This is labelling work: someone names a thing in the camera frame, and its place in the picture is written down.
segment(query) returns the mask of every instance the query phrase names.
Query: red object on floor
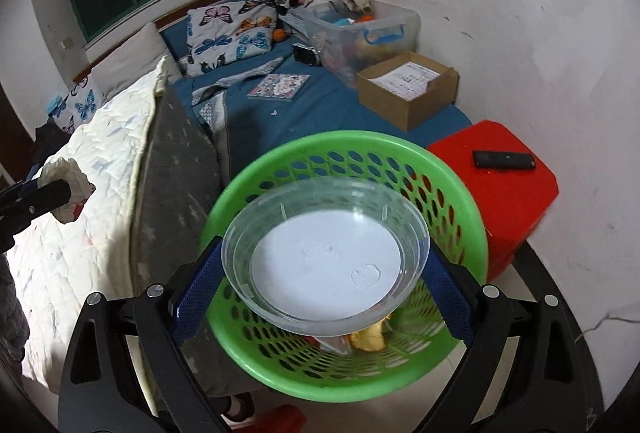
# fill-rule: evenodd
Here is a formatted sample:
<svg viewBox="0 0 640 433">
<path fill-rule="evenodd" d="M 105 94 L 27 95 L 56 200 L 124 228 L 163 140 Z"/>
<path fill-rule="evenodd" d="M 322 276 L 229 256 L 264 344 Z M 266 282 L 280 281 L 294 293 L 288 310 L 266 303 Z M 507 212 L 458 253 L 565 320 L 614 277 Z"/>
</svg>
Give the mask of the red object on floor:
<svg viewBox="0 0 640 433">
<path fill-rule="evenodd" d="M 558 196 L 556 177 L 537 156 L 532 171 L 476 168 L 473 150 L 532 153 L 507 128 L 493 121 L 474 124 L 428 150 L 456 172 L 480 209 L 489 245 L 487 279 L 493 281 L 513 261 L 513 253 Z"/>
<path fill-rule="evenodd" d="M 306 417 L 298 408 L 285 405 L 274 409 L 258 423 L 237 431 L 242 433 L 300 433 L 305 424 Z"/>
</svg>

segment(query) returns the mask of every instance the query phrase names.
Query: butterfly pillow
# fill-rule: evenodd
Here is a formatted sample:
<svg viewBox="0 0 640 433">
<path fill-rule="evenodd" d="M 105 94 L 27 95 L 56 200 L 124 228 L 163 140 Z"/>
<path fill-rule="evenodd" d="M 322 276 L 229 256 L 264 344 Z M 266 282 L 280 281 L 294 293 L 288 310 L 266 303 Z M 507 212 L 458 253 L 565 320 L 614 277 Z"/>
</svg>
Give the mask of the butterfly pillow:
<svg viewBox="0 0 640 433">
<path fill-rule="evenodd" d="M 78 126 L 91 121 L 103 104 L 104 95 L 89 74 L 58 102 L 50 116 L 65 133 L 71 135 Z"/>
<path fill-rule="evenodd" d="M 188 75 L 200 76 L 270 51 L 277 21 L 275 6 L 275 0 L 247 0 L 190 10 Z"/>
</svg>

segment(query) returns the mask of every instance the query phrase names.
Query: pillow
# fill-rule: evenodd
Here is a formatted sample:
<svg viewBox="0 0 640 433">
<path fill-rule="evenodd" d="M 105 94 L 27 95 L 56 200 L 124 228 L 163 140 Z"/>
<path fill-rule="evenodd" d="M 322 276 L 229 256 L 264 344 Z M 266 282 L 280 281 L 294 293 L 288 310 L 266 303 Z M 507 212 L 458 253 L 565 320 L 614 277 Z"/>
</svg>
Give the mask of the pillow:
<svg viewBox="0 0 640 433">
<path fill-rule="evenodd" d="M 58 103 L 50 116 L 63 132 L 71 135 L 78 126 L 91 121 L 104 103 L 104 94 L 96 85 L 93 74 L 89 74 Z"/>
<path fill-rule="evenodd" d="M 153 23 L 127 39 L 91 71 L 107 100 L 130 87 L 138 79 L 155 70 L 163 56 L 168 58 L 169 83 L 182 77 L 174 57 Z"/>
<path fill-rule="evenodd" d="M 270 51 L 275 6 L 275 0 L 247 0 L 189 10 L 189 77 Z"/>
</svg>

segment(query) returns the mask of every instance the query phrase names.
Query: cardboard box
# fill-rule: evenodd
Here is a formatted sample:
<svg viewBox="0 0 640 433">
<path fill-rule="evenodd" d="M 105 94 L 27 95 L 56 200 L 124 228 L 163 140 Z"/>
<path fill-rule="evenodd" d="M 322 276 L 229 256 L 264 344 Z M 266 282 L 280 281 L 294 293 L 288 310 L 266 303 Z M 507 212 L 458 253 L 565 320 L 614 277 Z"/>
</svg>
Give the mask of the cardboard box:
<svg viewBox="0 0 640 433">
<path fill-rule="evenodd" d="M 423 95 L 407 101 L 369 81 L 383 76 L 409 61 L 440 73 L 438 77 L 429 82 L 427 91 Z M 382 118 L 408 132 L 416 126 L 420 126 L 437 111 L 453 103 L 458 93 L 459 81 L 460 74 L 453 68 L 415 52 L 405 52 L 373 65 L 358 74 L 358 100 Z"/>
</svg>

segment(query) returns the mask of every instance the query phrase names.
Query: green plastic basket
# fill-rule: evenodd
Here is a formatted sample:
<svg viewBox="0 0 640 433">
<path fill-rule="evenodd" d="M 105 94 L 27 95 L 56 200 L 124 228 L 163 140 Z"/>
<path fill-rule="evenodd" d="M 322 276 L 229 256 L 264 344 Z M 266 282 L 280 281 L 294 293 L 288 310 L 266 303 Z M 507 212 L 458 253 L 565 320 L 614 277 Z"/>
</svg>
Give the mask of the green plastic basket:
<svg viewBox="0 0 640 433">
<path fill-rule="evenodd" d="M 248 203 L 271 188 L 316 176 L 351 176 L 400 191 L 423 214 L 450 261 L 479 283 L 487 272 L 484 225 L 471 194 L 433 154 L 396 137 L 373 132 L 327 132 L 304 137 L 247 166 L 224 190 L 202 233 L 204 248 L 223 236 Z M 450 354 L 457 341 L 444 326 L 424 283 L 418 282 L 392 317 L 382 352 L 342 357 L 280 330 L 241 302 L 223 280 L 207 320 L 220 345 L 255 379 L 288 395 L 320 402 L 373 399 L 411 384 Z"/>
</svg>

